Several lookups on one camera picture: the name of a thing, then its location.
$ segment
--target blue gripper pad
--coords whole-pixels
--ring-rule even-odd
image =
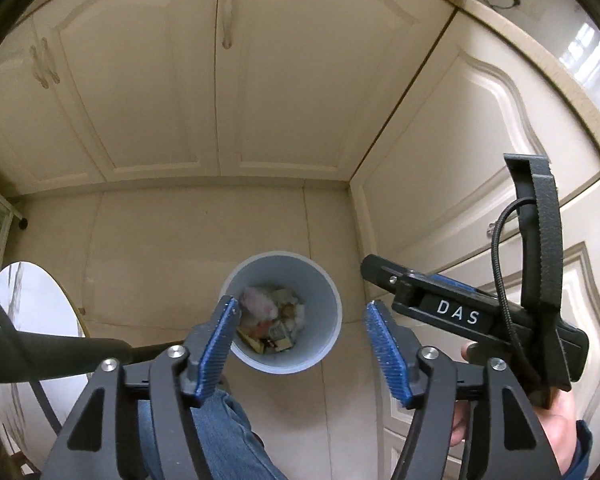
[[[386,310],[384,304],[380,303],[380,305]],[[391,335],[375,301],[366,306],[365,324],[366,333],[371,341],[371,348],[373,348],[374,354],[376,354],[376,358],[380,363],[389,390],[392,396],[399,400],[403,406],[406,406],[413,396],[409,387],[407,365],[400,355],[395,339]]]
[[[467,285],[463,282],[458,282],[458,280],[454,280],[452,278],[448,278],[447,276],[443,276],[442,274],[432,274],[430,278],[434,280],[438,280],[442,283],[447,283],[449,285],[456,286],[457,288],[462,288],[462,290],[468,290],[469,292],[477,292],[477,289],[474,286]]]
[[[238,301],[231,298],[226,302],[224,312],[210,336],[198,365],[198,384],[194,396],[202,403],[213,395],[222,375],[222,369],[229,355],[235,330],[240,322]]]

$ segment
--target jeans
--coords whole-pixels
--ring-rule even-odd
[[[251,431],[242,406],[222,390],[191,409],[200,444],[214,480],[286,480]],[[140,446],[153,480],[164,480],[155,446],[151,405],[138,402]]]

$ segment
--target cabinet panel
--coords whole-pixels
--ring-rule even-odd
[[[450,14],[443,0],[219,0],[221,173],[349,180]]]
[[[107,180],[218,174],[216,0],[53,0],[33,16]]]
[[[25,20],[0,46],[0,173],[10,194],[102,182],[36,56]]]
[[[579,418],[589,423],[595,435],[589,473],[600,462],[600,181],[560,210],[564,247],[562,317],[589,336],[589,355],[582,378],[573,385]],[[522,242],[516,235],[500,246],[500,263],[507,297],[520,300]],[[445,275],[483,290],[494,291],[490,252],[486,251],[444,272]],[[440,329],[397,316],[413,329],[422,344],[437,346],[449,357],[461,360],[465,339]],[[406,434],[411,415],[392,399],[386,386],[382,393],[384,425]],[[460,447],[452,450],[461,456]]]
[[[557,91],[458,14],[351,181],[365,253],[430,272],[486,249],[490,222],[515,199],[502,157],[512,152],[549,157],[561,203],[600,177]]]

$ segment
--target sleeve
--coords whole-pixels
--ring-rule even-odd
[[[578,436],[576,452],[573,454],[571,467],[563,476],[564,480],[584,480],[584,477],[587,474],[593,436],[584,420],[576,422],[576,434]]]

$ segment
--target gray trash can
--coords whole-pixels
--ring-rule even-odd
[[[306,325],[293,348],[257,354],[236,335],[231,350],[249,366],[270,374],[293,374],[320,362],[333,347],[342,324],[342,304],[324,269],[301,254],[272,251],[243,261],[224,282],[220,296],[238,298],[248,286],[290,288],[304,303]]]

